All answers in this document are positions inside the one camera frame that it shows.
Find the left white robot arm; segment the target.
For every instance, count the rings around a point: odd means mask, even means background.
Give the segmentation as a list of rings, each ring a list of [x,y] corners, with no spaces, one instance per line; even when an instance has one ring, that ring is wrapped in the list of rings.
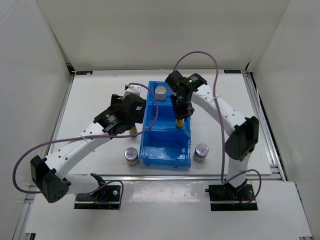
[[[146,100],[136,94],[116,100],[82,132],[78,140],[70,140],[56,152],[30,161],[31,178],[48,203],[55,203],[66,194],[88,194],[100,200],[105,194],[103,182],[91,173],[70,174],[70,170],[87,155],[111,139],[143,122]]]

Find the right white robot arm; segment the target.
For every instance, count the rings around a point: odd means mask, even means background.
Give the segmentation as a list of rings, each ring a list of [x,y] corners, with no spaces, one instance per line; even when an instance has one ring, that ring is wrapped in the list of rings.
[[[165,82],[172,90],[170,100],[178,128],[194,113],[193,104],[201,107],[220,124],[222,156],[229,157],[228,172],[221,174],[221,183],[226,185],[224,193],[227,198],[238,199],[247,184],[249,158],[259,140],[259,120],[236,111],[217,96],[215,84],[210,87],[197,73],[185,77],[175,70]]]

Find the yellow-label brown bottle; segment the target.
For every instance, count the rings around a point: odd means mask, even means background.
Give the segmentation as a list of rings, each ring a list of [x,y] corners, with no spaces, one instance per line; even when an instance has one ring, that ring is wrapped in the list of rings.
[[[138,130],[137,130],[136,126],[134,125],[134,126],[129,130],[129,135],[134,138],[137,133],[138,133]]]
[[[185,119],[184,118],[175,120],[175,127],[177,129],[182,129],[184,127],[184,124],[185,124]]]

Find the short red-label jar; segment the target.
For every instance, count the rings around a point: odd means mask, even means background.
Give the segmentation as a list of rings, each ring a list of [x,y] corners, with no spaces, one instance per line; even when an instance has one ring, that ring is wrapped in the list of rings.
[[[203,163],[208,154],[209,147],[204,143],[200,143],[195,147],[192,158],[197,163]]]

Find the short silver-lid jar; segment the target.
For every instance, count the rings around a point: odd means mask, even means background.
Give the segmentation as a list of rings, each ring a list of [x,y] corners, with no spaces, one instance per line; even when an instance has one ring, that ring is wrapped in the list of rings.
[[[137,149],[134,147],[128,147],[124,151],[124,157],[126,159],[127,164],[131,167],[136,166],[140,162],[139,153]]]

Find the tall blue-label shaker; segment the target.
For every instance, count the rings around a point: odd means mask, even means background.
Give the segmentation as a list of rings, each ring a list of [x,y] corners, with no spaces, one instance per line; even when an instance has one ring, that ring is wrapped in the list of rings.
[[[163,85],[159,85],[155,88],[155,99],[158,102],[164,102],[167,97],[167,89]]]

